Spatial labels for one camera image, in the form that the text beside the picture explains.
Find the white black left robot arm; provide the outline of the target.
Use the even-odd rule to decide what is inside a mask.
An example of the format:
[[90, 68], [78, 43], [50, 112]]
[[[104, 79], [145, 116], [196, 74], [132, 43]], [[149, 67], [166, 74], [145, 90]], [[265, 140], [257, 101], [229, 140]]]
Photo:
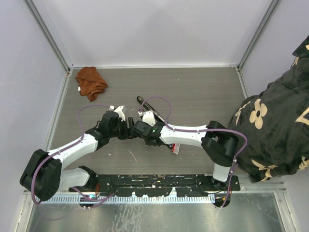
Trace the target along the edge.
[[125, 119], [117, 112], [107, 111], [95, 127], [86, 130], [78, 139], [54, 150], [36, 150], [20, 178], [20, 184], [31, 192], [35, 204], [49, 200], [63, 189], [81, 187], [85, 191], [96, 190], [98, 178], [94, 171], [85, 166], [73, 170], [66, 170], [66, 167], [101, 149], [111, 138], [132, 139], [133, 126], [132, 117]]

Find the red white staple box sleeve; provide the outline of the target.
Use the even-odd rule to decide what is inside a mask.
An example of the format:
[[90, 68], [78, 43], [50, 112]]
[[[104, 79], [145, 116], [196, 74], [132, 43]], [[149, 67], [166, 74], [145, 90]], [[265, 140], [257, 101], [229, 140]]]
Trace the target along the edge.
[[172, 153], [178, 155], [179, 154], [179, 150], [180, 150], [180, 144], [173, 144], [172, 145], [172, 149], [171, 149]]

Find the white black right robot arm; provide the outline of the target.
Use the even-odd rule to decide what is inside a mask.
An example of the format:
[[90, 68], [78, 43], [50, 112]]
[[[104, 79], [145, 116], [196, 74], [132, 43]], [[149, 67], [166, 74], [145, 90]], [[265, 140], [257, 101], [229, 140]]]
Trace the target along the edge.
[[157, 122], [150, 125], [137, 121], [132, 134], [142, 138], [146, 145], [169, 144], [201, 147], [214, 163], [212, 186], [223, 190], [229, 184], [230, 168], [236, 154], [239, 138], [217, 121], [197, 127], [181, 127]]

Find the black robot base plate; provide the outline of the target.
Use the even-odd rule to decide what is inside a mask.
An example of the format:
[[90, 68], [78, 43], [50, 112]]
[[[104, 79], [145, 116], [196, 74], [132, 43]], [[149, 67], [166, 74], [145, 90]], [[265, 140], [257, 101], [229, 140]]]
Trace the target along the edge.
[[239, 191], [240, 184], [237, 176], [233, 176], [231, 183], [220, 184], [206, 174], [100, 174], [91, 178], [93, 184], [77, 187], [81, 192], [98, 192], [101, 196], [112, 193], [118, 197], [167, 197], [172, 190], [177, 197], [208, 196], [211, 192], [227, 191], [230, 186], [232, 191]]

